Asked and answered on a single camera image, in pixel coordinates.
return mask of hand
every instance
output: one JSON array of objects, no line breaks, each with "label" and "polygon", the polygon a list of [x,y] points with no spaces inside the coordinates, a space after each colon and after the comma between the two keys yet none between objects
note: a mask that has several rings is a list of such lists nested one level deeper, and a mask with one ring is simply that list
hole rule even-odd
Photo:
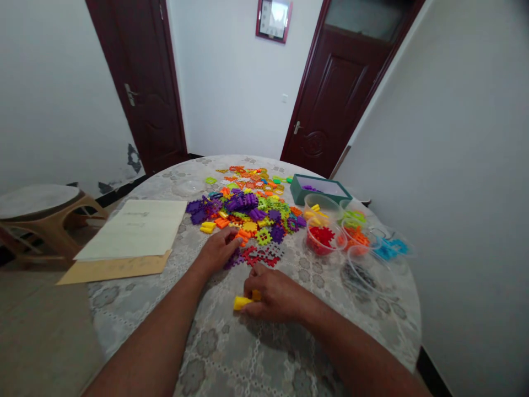
[{"label": "hand", "polygon": [[285,273],[256,263],[244,282],[244,296],[252,290],[261,293],[261,301],[245,305],[241,313],[274,323],[301,322],[317,298]]},{"label": "hand", "polygon": [[242,239],[233,239],[237,234],[235,228],[225,228],[212,234],[193,262],[193,265],[206,272],[208,277],[221,270],[233,252],[242,243]]}]

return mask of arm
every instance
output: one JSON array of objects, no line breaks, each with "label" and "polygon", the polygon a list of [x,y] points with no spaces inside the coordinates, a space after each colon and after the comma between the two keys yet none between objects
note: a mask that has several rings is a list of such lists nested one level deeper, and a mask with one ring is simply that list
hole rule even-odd
[{"label": "arm", "polygon": [[83,396],[172,396],[202,289],[240,245],[213,234],[191,267],[103,367]]},{"label": "arm", "polygon": [[284,273],[256,264],[244,283],[245,297],[253,289],[262,300],[244,306],[242,313],[300,323],[322,345],[351,393],[429,396],[388,350]]}]

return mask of floor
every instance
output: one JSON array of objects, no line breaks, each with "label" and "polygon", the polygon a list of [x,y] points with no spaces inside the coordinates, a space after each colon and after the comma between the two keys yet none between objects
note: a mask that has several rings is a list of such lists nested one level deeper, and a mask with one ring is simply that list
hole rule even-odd
[{"label": "floor", "polygon": [[[74,236],[82,242],[92,233]],[[45,265],[23,271],[15,261],[0,267],[0,395],[77,396],[103,366],[87,286],[55,286],[63,274]]]}]

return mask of round table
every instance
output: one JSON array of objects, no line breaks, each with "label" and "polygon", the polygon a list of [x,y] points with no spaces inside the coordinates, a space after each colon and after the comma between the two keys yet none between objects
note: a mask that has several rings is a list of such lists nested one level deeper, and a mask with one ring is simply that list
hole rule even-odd
[{"label": "round table", "polygon": [[[282,177],[318,176],[278,160],[245,155],[219,155],[190,160],[152,176],[126,200],[187,200],[176,185],[189,178],[218,180],[206,185],[218,191],[225,175],[215,170],[232,165],[264,167]],[[283,198],[293,204],[289,185]],[[185,214],[162,274],[89,284],[94,326],[106,359],[145,319],[189,268],[209,237]],[[306,230],[287,235],[276,269],[316,294],[336,311],[385,346],[413,371],[421,340],[420,307],[409,267],[395,274],[397,297],[366,293],[343,282],[345,255],[316,257],[305,245]],[[297,324],[270,324],[233,312],[250,268],[235,266],[215,275],[206,285],[191,326],[175,395],[323,396],[345,394],[343,385],[321,346]]]}]

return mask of teal box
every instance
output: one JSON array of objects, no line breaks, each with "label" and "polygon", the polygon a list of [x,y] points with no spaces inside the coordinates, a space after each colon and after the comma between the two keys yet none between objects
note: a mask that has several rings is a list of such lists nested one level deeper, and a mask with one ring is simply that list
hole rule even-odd
[{"label": "teal box", "polygon": [[338,181],[328,180],[324,178],[316,178],[315,176],[294,174],[292,183],[290,184],[290,192],[296,205],[305,205],[305,196],[311,193],[317,193],[312,190],[303,189],[302,186],[312,186],[314,189],[321,190],[318,193],[327,196],[332,201],[340,204],[342,200],[352,200],[353,197]]}]

